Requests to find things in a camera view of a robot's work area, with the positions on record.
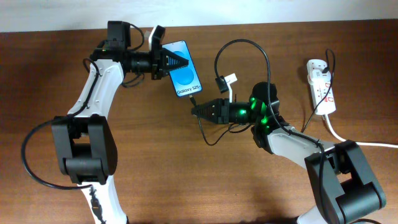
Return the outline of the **blue screen Galaxy smartphone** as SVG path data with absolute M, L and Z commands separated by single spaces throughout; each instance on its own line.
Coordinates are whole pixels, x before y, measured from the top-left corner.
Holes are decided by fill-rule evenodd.
M 187 43 L 184 40 L 180 40 L 165 44 L 163 47 L 188 60 L 188 65 L 186 67 L 172 70 L 170 72 L 170 79 L 174 86 L 176 95 L 181 98 L 202 91 L 202 85 Z

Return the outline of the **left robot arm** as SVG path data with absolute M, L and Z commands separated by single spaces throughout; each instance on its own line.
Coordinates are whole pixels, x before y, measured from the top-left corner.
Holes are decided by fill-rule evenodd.
M 60 171 L 83 192 L 95 223 L 129 221 L 114 184 L 118 152 L 108 124 L 117 89 L 129 72 L 160 80 L 188 65 L 187 59 L 162 46 L 164 27 L 153 28 L 146 52 L 131 48 L 130 27 L 128 22 L 108 22 L 106 40 L 88 59 L 89 76 L 81 95 L 67 115 L 51 125 Z

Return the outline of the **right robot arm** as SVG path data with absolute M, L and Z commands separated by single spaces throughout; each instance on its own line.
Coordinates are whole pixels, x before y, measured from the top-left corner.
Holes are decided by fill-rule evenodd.
M 279 223 L 355 223 L 386 206 L 386 195 L 360 146 L 351 140 L 322 141 L 297 131 L 279 115 L 274 84 L 254 85 L 247 102 L 217 98 L 191 110 L 215 124 L 241 124 L 259 148 L 284 157 L 308 173 L 315 206 Z

